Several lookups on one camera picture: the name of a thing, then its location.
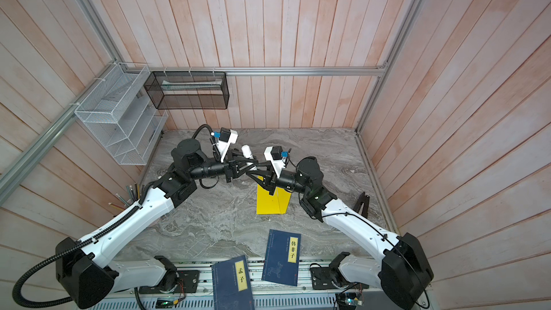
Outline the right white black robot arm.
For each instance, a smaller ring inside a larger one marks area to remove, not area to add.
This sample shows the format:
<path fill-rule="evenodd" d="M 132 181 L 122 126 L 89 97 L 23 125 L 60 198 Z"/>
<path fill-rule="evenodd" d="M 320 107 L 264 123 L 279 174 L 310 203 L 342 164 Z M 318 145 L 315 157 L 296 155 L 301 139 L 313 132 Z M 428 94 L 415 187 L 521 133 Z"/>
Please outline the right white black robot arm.
<path fill-rule="evenodd" d="M 310 218 L 336 228 L 369 253 L 368 259 L 352 254 L 335 259 L 338 276 L 381 289 L 402 309 L 420 304 L 434 273 L 416 236 L 388 231 L 347 206 L 324 186 L 324 174 L 312 156 L 302 159 L 292 172 L 278 172 L 275 167 L 273 162 L 253 159 L 246 172 L 265 190 L 300 194 L 299 203 Z"/>

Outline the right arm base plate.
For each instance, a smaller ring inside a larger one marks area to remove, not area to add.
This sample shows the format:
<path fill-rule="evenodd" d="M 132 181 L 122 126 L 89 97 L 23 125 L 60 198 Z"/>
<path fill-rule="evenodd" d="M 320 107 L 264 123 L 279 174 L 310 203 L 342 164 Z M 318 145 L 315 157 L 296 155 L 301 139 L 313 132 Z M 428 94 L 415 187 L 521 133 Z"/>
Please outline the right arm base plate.
<path fill-rule="evenodd" d="M 344 289 L 352 285 L 370 288 L 367 284 L 347 281 L 338 270 L 335 262 L 331 262 L 328 266 L 312 263 L 309 267 L 309 272 L 311 285 L 314 290 Z"/>

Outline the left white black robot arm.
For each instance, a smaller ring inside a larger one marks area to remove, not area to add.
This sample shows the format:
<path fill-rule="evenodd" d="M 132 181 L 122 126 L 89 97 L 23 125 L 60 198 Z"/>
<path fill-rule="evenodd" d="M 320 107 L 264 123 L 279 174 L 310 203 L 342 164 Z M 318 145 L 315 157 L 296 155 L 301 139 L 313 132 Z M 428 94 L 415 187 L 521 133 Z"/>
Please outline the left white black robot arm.
<path fill-rule="evenodd" d="M 107 295 L 128 288 L 157 286 L 172 290 L 177 269 L 165 257 L 144 264 L 133 262 L 128 268 L 112 267 L 110 263 L 149 225 L 180 206 L 203 179 L 223 175 L 231 182 L 256 166 L 258 160 L 251 153 L 230 148 L 237 137 L 236 131 L 226 128 L 210 131 L 212 157 L 202 151 L 195 136 L 179 142 L 172 149 L 173 162 L 167 172 L 149 182 L 136 202 L 81 239 L 64 239 L 53 256 L 25 272 L 14 284 L 11 294 L 14 302 L 20 307 L 40 309 L 73 301 L 80 309 L 87 309 Z M 67 297 L 52 301 L 26 299 L 22 294 L 24 284 L 50 264 L 56 265 L 56 279 L 67 291 Z"/>

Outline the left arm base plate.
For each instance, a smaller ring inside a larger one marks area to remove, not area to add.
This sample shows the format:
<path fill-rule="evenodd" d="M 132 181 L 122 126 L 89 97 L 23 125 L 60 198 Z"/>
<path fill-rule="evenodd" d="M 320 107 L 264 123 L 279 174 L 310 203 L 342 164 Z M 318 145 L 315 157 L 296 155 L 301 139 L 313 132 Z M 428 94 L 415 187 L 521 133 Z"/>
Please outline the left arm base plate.
<path fill-rule="evenodd" d="M 139 294 L 194 294 L 199 283 L 199 270 L 169 271 L 156 286 L 142 286 Z"/>

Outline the yellow envelope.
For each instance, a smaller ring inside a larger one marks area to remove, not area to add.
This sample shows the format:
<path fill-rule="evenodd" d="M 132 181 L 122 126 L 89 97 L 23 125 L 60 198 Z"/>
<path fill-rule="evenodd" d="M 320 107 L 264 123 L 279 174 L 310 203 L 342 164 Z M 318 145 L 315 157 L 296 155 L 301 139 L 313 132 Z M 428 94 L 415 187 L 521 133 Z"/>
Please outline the yellow envelope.
<path fill-rule="evenodd" d="M 291 193 L 285 189 L 276 188 L 273 195 L 260 185 L 257 186 L 257 215 L 283 215 L 287 213 Z"/>

